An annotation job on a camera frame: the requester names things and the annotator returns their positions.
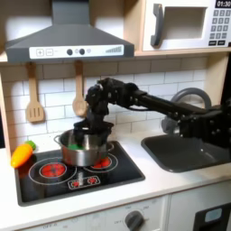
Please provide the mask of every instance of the green object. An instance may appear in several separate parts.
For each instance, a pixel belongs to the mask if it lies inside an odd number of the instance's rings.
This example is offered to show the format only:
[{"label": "green object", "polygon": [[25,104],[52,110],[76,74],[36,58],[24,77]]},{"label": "green object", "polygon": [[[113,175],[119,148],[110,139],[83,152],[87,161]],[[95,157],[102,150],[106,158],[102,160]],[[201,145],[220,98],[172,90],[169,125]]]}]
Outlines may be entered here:
[{"label": "green object", "polygon": [[77,144],[71,144],[68,146],[69,149],[71,150],[83,150],[82,146],[78,146]]},{"label": "green object", "polygon": [[33,151],[36,149],[36,144],[33,141],[26,141],[25,143],[29,144]]}]

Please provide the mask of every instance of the knob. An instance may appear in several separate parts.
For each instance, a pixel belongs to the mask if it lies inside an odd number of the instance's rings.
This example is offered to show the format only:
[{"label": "knob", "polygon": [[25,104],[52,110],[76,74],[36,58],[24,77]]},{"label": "knob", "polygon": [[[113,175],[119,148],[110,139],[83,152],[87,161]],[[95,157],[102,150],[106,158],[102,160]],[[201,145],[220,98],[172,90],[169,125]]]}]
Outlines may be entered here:
[{"label": "knob", "polygon": [[68,53],[68,55],[72,55],[72,54],[73,54],[73,51],[72,51],[71,49],[68,49],[68,50],[67,50],[67,53]]},{"label": "knob", "polygon": [[143,224],[143,215],[139,211],[129,213],[125,218],[125,223],[130,231],[137,231]]},{"label": "knob", "polygon": [[80,49],[80,50],[79,50],[79,53],[80,53],[81,55],[84,55],[84,54],[85,54],[85,50],[84,50],[84,49]]}]

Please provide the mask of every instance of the microwave keypad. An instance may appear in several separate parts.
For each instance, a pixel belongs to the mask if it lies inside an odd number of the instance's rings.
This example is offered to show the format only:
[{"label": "microwave keypad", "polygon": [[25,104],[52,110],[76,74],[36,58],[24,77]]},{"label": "microwave keypad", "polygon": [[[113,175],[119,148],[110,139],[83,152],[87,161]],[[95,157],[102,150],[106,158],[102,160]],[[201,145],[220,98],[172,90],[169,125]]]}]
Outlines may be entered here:
[{"label": "microwave keypad", "polygon": [[228,25],[230,22],[231,10],[215,10],[213,13],[211,33],[208,46],[223,46],[226,44]]}]

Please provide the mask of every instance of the wooden spatula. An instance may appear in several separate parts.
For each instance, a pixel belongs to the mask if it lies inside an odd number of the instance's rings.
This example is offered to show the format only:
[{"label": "wooden spatula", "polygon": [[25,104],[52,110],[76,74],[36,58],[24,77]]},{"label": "wooden spatula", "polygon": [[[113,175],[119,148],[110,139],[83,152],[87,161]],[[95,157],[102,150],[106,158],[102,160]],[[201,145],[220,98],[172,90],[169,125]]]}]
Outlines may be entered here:
[{"label": "wooden spatula", "polygon": [[30,122],[39,122],[44,120],[44,111],[41,104],[38,102],[37,84],[36,84],[36,65],[33,63],[26,64],[29,77],[29,89],[31,102],[26,108],[26,118]]},{"label": "wooden spatula", "polygon": [[76,68],[76,98],[73,101],[73,110],[77,116],[86,116],[88,103],[83,97],[83,63],[75,62]]}]

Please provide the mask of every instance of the range hood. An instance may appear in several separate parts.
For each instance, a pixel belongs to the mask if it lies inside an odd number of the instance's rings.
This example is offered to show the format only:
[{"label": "range hood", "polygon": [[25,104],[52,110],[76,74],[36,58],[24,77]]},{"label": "range hood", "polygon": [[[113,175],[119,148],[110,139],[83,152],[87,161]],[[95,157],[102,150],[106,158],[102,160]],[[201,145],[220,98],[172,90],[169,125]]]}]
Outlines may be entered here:
[{"label": "range hood", "polygon": [[52,0],[51,6],[52,26],[6,43],[9,62],[134,56],[132,43],[89,24],[89,0]]}]

